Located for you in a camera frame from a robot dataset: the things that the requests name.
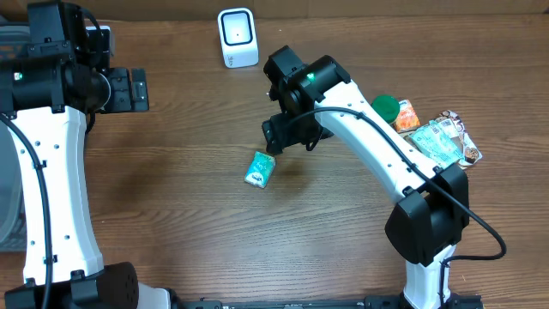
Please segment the teal tissue packet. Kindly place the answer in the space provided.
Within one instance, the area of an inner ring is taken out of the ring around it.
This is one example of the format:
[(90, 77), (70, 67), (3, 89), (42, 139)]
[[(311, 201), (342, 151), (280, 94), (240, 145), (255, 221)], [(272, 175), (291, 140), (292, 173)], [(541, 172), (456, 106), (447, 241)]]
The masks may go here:
[(276, 162), (273, 156), (255, 152), (249, 169), (244, 176), (244, 181), (250, 185), (264, 189), (275, 166)]

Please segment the green lid jar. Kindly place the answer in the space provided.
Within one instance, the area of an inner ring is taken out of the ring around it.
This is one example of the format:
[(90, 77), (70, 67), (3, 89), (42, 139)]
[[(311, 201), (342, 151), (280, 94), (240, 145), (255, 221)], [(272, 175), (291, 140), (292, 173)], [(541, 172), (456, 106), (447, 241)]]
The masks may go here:
[(399, 101), (390, 95), (379, 95), (371, 107), (388, 124), (393, 124), (400, 113)]

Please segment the orange tissue packet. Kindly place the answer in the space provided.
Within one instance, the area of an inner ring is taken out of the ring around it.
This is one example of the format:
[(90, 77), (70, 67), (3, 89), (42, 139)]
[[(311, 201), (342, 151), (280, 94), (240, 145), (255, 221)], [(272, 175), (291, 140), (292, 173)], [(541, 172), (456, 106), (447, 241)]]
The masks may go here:
[(399, 102), (400, 111), (393, 122), (393, 127), (398, 133), (416, 130), (420, 127), (420, 121), (413, 105), (409, 100)]

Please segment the green wipes packet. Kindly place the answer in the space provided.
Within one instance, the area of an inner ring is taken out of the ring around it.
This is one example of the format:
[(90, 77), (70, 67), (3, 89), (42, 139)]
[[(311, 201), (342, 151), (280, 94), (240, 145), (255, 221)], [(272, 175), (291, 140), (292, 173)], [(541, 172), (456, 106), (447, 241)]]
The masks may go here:
[(463, 158), (462, 151), (445, 129), (446, 126), (431, 120), (408, 136), (423, 155), (435, 161), (442, 169)]

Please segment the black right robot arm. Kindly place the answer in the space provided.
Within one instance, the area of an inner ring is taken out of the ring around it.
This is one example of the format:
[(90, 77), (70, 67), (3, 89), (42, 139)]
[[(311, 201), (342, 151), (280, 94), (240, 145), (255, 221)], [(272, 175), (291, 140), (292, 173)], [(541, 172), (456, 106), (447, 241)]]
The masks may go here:
[(306, 64), (285, 45), (268, 57), (263, 71), (271, 82), (268, 96), (281, 107), (262, 124), (267, 152), (341, 139), (394, 204), (385, 233), (406, 261), (403, 307), (454, 306), (449, 264), (470, 218), (466, 174), (455, 163), (440, 167), (407, 143), (332, 57)]

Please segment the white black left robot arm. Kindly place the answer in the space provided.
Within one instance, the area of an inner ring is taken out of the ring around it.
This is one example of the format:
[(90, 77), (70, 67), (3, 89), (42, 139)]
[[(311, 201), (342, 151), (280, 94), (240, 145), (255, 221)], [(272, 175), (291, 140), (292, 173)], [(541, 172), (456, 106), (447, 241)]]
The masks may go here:
[(1, 120), (18, 153), (27, 222), (24, 283), (8, 308), (167, 308), (170, 294), (105, 264), (94, 237), (84, 142), (98, 113), (145, 112), (143, 70), (111, 68), (111, 38), (86, 9), (27, 8), (30, 40), (1, 64)]

